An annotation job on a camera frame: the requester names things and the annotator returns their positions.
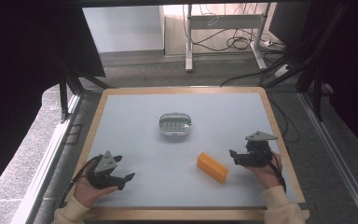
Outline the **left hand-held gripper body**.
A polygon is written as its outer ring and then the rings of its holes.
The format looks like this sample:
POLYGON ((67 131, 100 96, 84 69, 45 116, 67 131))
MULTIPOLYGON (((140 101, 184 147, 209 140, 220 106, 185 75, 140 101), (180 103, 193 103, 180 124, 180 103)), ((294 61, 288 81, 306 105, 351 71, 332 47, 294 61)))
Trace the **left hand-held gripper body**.
POLYGON ((88 181, 96 189, 105 189, 108 187, 118 187, 123 190, 126 180, 123 177, 111 176, 116 169, 117 162, 109 151, 91 159, 91 170, 88 173, 88 181))

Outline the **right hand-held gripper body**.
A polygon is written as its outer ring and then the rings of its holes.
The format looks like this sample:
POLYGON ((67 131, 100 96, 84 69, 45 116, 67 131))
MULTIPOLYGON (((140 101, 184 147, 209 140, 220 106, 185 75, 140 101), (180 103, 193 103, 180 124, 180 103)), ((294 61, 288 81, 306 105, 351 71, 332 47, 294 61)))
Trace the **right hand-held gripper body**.
POLYGON ((245 139, 247 140, 245 145, 247 154, 244 155, 242 161, 244 166, 265 167, 271 162, 273 154, 269 146, 269 141, 277 140, 277 136, 257 131, 246 136, 245 139))

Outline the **orange soap bar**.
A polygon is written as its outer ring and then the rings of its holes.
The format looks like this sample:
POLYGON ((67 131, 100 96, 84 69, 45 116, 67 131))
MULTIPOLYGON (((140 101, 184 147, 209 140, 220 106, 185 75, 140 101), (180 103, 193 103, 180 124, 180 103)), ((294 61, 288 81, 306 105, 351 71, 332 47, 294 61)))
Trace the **orange soap bar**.
POLYGON ((197 167, 220 184, 226 181, 228 168, 205 152, 199 154, 197 158, 197 167))

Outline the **person's right hand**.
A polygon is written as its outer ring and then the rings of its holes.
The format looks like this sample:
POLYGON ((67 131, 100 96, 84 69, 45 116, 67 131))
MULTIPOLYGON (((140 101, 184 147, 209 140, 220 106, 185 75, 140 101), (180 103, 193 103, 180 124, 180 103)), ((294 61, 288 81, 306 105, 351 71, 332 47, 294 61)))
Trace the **person's right hand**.
POLYGON ((250 170, 255 175, 265 189, 271 189, 282 184, 279 180, 279 174, 282 172, 281 155, 273 153, 271 163, 272 166, 266 165, 262 168, 246 166, 246 169, 250 170))

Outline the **person's left hand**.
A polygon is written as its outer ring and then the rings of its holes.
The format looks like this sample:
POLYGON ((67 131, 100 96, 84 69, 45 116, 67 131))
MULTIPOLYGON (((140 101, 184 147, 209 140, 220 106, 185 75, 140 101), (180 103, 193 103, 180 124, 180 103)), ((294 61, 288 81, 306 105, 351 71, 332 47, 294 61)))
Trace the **person's left hand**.
POLYGON ((118 190, 118 187, 108 187, 105 189, 96 189, 87 179, 87 174, 91 167, 88 165, 79 179, 76 181, 74 198, 83 206, 91 208, 94 203, 104 195, 108 195, 118 190))

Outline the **black metal stand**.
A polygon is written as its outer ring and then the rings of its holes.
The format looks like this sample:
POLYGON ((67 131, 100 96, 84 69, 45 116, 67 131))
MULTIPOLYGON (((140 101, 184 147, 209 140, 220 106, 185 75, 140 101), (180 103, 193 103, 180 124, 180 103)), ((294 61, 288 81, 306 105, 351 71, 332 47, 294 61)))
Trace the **black metal stand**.
POLYGON ((70 117, 69 112, 69 100, 68 91, 71 91, 75 96, 79 96, 84 92, 84 87, 80 82, 80 78, 83 77, 87 81, 97 85, 102 89, 110 89, 111 86, 102 82, 97 77, 84 74, 74 68, 69 68, 63 61, 63 59, 57 59, 59 74, 59 90, 60 90, 60 102, 61 102, 61 123, 67 121, 70 117))
POLYGON ((296 83, 296 90, 304 93, 309 89, 310 85, 313 85, 311 109, 319 121, 323 120, 321 114, 321 98, 323 96, 322 75, 319 71, 322 67, 321 57, 349 4, 350 2, 347 0, 340 0, 336 3, 334 10, 327 15, 327 18, 320 27, 313 31, 312 36, 299 47, 296 47, 298 53, 306 54, 307 58, 304 61, 282 76, 276 77, 263 85, 264 88, 274 88, 289 77, 300 74, 296 83))

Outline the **white power strip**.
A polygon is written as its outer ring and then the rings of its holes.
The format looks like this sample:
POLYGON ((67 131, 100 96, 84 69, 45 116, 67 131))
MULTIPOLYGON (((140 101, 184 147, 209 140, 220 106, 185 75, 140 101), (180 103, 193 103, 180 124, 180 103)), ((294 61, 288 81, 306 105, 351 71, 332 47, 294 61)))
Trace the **white power strip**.
POLYGON ((275 76, 275 77, 281 77, 282 75, 286 74, 291 68, 292 68, 291 65, 289 65, 289 64, 284 64, 281 68, 279 68, 279 69, 275 72, 274 76, 275 76))

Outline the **black curtain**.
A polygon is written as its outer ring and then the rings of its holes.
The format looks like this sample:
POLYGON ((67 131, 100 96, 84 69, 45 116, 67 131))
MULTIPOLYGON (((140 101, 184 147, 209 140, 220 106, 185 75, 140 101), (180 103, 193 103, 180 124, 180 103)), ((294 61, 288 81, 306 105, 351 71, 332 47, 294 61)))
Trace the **black curtain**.
POLYGON ((330 104, 358 138, 358 0, 280 0, 268 30, 301 63, 316 50, 337 7, 347 4, 328 38, 318 70, 333 93, 330 104))
POLYGON ((0 176, 65 70, 104 75, 83 9, 0 0, 0 176))

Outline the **white board panel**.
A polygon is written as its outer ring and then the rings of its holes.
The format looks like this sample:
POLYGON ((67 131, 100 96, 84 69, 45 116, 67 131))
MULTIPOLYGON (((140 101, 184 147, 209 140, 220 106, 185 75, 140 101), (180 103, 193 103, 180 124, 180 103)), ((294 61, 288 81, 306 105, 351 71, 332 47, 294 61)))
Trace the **white board panel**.
POLYGON ((86 7, 83 13, 100 53, 164 49, 161 6, 86 7))

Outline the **white floor rail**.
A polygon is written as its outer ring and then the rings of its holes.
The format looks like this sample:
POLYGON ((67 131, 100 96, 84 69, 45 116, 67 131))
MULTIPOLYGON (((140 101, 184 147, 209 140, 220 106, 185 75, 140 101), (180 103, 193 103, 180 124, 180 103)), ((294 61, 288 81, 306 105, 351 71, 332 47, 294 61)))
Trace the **white floor rail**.
POLYGON ((70 97, 68 101, 69 116, 67 119, 62 119, 61 101, 59 101, 57 103, 57 107, 60 112, 59 120, 54 121, 53 119, 46 119, 44 123, 51 127, 52 130, 46 128, 44 131, 40 131, 36 134, 36 142, 38 142, 42 136, 47 136, 48 145, 44 146, 43 152, 40 152, 39 159, 32 152, 30 152, 30 157, 26 159, 27 161, 35 162, 37 164, 37 168, 34 170, 32 180, 21 199, 21 203, 10 224, 27 224, 27 222, 31 220, 35 207, 38 204, 38 198, 41 195, 46 178, 48 177, 50 167, 57 156, 59 148, 62 144, 62 139, 68 131, 71 118, 73 117, 73 113, 80 100, 80 96, 72 95, 70 97))

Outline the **aluminium floor rail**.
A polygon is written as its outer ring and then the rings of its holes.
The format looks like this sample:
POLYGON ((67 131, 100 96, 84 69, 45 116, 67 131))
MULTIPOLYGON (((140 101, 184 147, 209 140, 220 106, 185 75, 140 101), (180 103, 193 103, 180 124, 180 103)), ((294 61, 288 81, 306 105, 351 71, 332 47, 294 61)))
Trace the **aluminium floor rail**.
POLYGON ((327 153, 329 154, 332 162, 334 163, 346 189, 352 197, 356 207, 358 208, 358 181, 351 172, 350 167, 345 162, 341 153, 338 150, 336 143, 331 137, 330 133, 327 131, 324 123, 319 121, 317 116, 313 112, 313 106, 311 105, 310 98, 305 93, 300 93, 298 95, 300 102, 304 106, 313 126, 316 129, 316 132, 319 134, 327 153))

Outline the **white metal desk frame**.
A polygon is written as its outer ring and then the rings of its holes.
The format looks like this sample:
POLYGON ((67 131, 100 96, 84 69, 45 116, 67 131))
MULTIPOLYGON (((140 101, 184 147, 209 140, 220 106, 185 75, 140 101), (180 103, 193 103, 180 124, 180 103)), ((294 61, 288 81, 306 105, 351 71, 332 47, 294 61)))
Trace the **white metal desk frame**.
POLYGON ((255 36, 250 40, 250 48, 260 70, 266 70, 267 66, 259 50, 262 34, 269 16, 271 3, 266 3, 264 10, 260 14, 207 14, 194 15, 192 6, 187 5, 187 13, 184 18, 186 31, 186 71, 193 71, 193 30, 228 30, 245 29, 256 31, 255 36))

